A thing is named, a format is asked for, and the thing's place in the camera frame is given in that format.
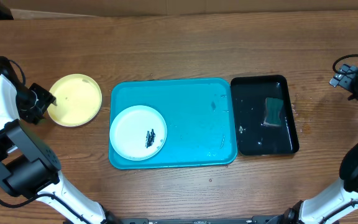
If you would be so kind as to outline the yellow-green plate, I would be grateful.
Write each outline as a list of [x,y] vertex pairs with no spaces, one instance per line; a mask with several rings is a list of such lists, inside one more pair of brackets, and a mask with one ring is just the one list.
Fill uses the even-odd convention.
[[83,74],[62,77],[52,85],[50,93],[55,101],[48,107],[48,115],[65,127],[88,123],[98,114],[103,102],[99,85]]

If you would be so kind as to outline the green sponge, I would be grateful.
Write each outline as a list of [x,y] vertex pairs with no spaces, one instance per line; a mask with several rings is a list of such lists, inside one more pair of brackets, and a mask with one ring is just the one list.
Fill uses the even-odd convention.
[[283,108],[283,100],[277,98],[265,99],[264,126],[280,127],[282,125],[280,113]]

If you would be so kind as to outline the light blue plate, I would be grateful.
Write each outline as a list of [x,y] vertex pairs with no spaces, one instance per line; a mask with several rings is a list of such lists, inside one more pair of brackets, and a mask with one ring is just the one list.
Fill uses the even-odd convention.
[[157,110],[136,105],[124,109],[113,119],[109,140],[121,157],[143,161],[163,148],[167,134],[167,124]]

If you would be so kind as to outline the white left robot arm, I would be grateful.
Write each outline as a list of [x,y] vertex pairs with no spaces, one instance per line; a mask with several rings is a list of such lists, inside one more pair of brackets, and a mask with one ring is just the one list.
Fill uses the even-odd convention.
[[22,124],[16,103],[20,92],[36,95],[13,73],[0,73],[0,205],[20,208],[39,201],[71,223],[119,223],[67,180],[56,154]]

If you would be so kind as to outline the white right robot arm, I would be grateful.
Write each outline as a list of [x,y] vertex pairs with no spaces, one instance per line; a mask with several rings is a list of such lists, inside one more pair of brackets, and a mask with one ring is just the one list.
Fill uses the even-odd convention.
[[[358,100],[358,68],[342,65],[334,71],[329,84],[351,92],[349,100]],[[339,219],[358,209],[358,143],[341,162],[339,178],[317,196],[300,200],[284,214],[265,223],[337,223]]]

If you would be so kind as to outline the black plastic tray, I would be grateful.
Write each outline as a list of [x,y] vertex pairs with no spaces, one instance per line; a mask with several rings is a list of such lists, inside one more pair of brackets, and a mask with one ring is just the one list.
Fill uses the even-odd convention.
[[[244,156],[294,154],[300,143],[296,133],[287,79],[282,75],[236,77],[231,96],[237,148]],[[265,99],[283,100],[280,127],[264,126]]]

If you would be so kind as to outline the blue plastic tray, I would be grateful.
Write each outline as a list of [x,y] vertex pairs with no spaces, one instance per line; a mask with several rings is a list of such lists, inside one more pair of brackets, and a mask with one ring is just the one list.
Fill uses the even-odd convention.
[[110,125],[124,109],[144,105],[167,124],[163,148],[143,161],[121,157],[109,141],[109,160],[117,169],[224,165],[237,156],[231,89],[222,78],[122,82],[111,92]]

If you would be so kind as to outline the brown cardboard backdrop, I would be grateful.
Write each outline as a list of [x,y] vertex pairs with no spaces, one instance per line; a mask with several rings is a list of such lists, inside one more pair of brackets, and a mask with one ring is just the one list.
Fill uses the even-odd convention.
[[2,3],[12,10],[89,16],[358,10],[358,0],[3,0]]

